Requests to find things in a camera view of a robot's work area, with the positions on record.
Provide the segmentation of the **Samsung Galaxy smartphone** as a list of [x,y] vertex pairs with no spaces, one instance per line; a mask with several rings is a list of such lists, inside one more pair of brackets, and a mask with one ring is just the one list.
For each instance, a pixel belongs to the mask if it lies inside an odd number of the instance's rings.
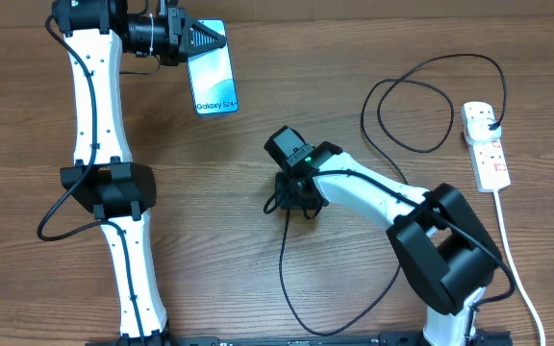
[[188,72],[194,110],[199,116],[239,110],[228,44],[189,58]]

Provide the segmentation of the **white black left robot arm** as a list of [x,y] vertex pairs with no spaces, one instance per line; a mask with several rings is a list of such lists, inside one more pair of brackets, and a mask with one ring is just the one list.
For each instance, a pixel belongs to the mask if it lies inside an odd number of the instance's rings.
[[225,23],[189,15],[175,1],[155,12],[129,12],[125,1],[56,1],[47,32],[67,51],[76,109],[73,164],[60,171],[66,198],[74,198],[108,242],[120,305],[117,345],[173,345],[157,285],[151,248],[154,172],[134,161],[125,135],[120,93],[121,57],[153,57],[159,65],[189,69],[197,113],[236,111]]

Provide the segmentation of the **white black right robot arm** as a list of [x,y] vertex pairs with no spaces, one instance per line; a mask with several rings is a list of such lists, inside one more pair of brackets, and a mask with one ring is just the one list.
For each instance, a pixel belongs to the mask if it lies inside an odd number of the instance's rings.
[[306,142],[285,126],[264,149],[279,165],[275,191],[264,212],[301,210],[307,219],[334,203],[384,230],[399,267],[427,306],[419,333],[383,333],[383,343],[504,345],[508,334],[475,327],[485,290],[502,264],[490,234],[454,186],[433,190],[400,184],[355,161],[338,145]]

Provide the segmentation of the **white USB charger plug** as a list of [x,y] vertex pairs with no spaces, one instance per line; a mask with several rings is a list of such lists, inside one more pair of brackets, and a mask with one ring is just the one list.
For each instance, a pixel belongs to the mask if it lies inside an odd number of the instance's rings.
[[464,136],[469,145],[479,145],[501,138],[502,128],[495,129],[492,126],[495,121],[490,118],[467,117],[464,124]]

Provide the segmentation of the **white power extension strip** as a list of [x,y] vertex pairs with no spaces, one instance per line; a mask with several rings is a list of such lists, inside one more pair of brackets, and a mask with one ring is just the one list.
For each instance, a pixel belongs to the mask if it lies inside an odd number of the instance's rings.
[[[495,121],[490,104],[480,101],[464,103],[461,108],[463,126],[467,117],[490,118]],[[475,183],[479,192],[498,192],[511,184],[501,140],[479,145],[467,144]]]

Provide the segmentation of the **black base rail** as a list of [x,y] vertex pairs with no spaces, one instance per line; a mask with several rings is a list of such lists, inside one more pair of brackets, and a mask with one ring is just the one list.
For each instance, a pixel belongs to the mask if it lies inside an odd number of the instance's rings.
[[[470,345],[477,346],[512,346],[510,332],[487,333],[480,330]],[[116,341],[87,343],[86,345],[122,346],[122,345],[172,345],[172,346],[415,346],[431,345],[422,332],[385,332],[377,336],[333,335],[326,337],[299,338],[243,338],[218,339],[217,337],[179,337],[164,339],[161,335],[145,338],[142,344],[139,338],[120,338]]]

